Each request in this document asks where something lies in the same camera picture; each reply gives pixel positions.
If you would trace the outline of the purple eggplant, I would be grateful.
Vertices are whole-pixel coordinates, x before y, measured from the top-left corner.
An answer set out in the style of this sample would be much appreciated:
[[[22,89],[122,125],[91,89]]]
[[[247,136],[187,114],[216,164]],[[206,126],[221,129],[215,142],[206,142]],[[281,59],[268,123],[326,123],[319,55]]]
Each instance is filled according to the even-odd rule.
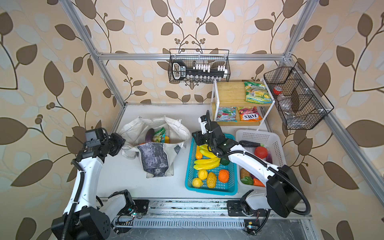
[[[153,140],[153,137],[155,135],[155,130],[153,128],[150,128],[145,136],[145,143],[149,143]]]

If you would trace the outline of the cream canvas grocery bag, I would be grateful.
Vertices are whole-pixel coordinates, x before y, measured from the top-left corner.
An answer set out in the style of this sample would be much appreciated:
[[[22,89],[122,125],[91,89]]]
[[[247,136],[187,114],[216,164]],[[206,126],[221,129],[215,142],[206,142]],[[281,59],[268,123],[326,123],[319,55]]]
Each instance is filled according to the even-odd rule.
[[[145,143],[145,136],[150,128],[155,132],[164,127],[170,143]],[[129,159],[138,159],[147,178],[171,177],[174,175],[174,161],[180,150],[191,138],[191,132],[182,124],[166,116],[154,119],[138,117],[124,125],[118,134],[126,142],[122,155]]]

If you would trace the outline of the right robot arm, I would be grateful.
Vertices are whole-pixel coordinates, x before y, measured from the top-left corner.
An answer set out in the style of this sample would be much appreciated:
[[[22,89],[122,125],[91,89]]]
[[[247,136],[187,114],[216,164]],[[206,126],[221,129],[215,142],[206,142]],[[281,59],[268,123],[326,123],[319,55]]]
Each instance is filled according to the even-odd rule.
[[[210,112],[198,118],[201,130],[192,136],[198,145],[208,145],[210,153],[220,160],[246,169],[260,180],[266,192],[249,193],[245,201],[252,210],[272,210],[286,218],[290,213],[306,216],[311,213],[311,205],[293,172],[287,165],[281,167],[270,164],[246,150],[240,143],[228,139],[217,122],[210,119]]]

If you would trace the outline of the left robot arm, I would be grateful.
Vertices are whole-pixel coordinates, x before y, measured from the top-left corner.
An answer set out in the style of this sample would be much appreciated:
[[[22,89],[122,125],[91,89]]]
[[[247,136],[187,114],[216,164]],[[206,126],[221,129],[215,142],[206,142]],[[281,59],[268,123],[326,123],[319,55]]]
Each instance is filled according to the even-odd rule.
[[[107,155],[116,156],[125,139],[104,128],[85,132],[86,141],[72,164],[77,171],[73,192],[61,217],[51,230],[59,240],[106,240],[119,213],[135,216],[137,207],[128,190],[112,193],[98,208],[97,188]]]

